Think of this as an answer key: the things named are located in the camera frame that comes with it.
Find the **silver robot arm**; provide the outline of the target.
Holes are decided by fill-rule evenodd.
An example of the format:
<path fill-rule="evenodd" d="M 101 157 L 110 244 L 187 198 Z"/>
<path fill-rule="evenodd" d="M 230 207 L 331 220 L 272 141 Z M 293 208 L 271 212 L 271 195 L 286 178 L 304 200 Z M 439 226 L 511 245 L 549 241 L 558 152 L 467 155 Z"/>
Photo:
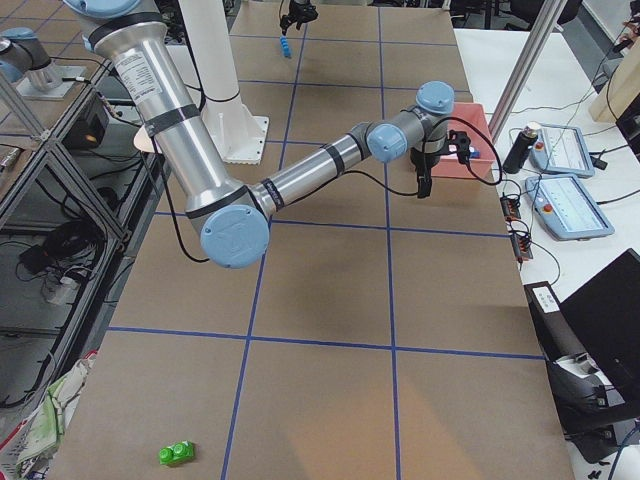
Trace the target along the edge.
<path fill-rule="evenodd" d="M 268 218 L 323 188 L 370 156 L 388 163 L 412 147 L 444 147 L 455 94 L 423 84 L 416 103 L 382 122 L 361 123 L 338 140 L 255 185 L 230 176 L 200 111 L 164 43 L 166 27 L 151 1 L 70 1 L 92 50 L 112 61 L 144 128 L 187 196 L 186 215 L 208 258 L 225 268 L 259 260 Z"/>
<path fill-rule="evenodd" d="M 133 15 L 140 1 L 64 1 L 75 14 L 103 26 L 96 27 L 86 39 L 86 48 L 92 51 L 95 44 L 111 31 L 111 24 Z M 304 23 L 318 18 L 316 7 L 310 1 L 290 1 L 289 12 L 280 17 L 282 34 L 295 24 L 299 30 Z M 37 35 L 30 29 L 14 28 L 1 33 L 1 70 L 11 81 L 18 81 L 23 75 L 47 69 L 52 64 L 51 56 L 41 45 Z"/>

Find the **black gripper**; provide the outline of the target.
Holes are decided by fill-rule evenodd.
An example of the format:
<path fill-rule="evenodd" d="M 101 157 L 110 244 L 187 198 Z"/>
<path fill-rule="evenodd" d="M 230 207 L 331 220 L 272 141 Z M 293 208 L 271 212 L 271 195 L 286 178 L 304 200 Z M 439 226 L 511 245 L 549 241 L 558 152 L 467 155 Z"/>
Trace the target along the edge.
<path fill-rule="evenodd" d="M 316 20 L 316 7 L 310 0 L 290 0 L 289 10 L 280 16 L 280 27 L 290 28 L 294 25 L 301 28 L 303 24 Z"/>
<path fill-rule="evenodd" d="M 433 179 L 431 169 L 433 169 L 440 161 L 442 155 L 448 153 L 448 147 L 442 146 L 433 152 L 426 152 L 422 148 L 410 149 L 410 161 L 416 170 L 425 170 L 417 173 L 418 198 L 427 198 L 431 196 Z"/>

